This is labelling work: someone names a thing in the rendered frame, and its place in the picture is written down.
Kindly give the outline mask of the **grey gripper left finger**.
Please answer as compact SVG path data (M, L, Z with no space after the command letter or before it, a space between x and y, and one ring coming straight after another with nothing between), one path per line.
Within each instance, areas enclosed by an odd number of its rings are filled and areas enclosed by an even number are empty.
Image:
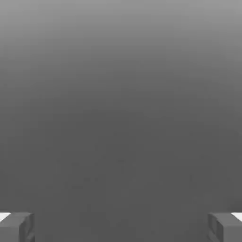
M0 212L0 242L35 242L32 212Z

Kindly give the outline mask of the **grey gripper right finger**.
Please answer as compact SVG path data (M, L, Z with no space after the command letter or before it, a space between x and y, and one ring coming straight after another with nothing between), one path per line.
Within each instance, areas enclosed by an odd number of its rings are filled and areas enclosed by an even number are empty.
M242 242L242 212L208 213L207 242Z

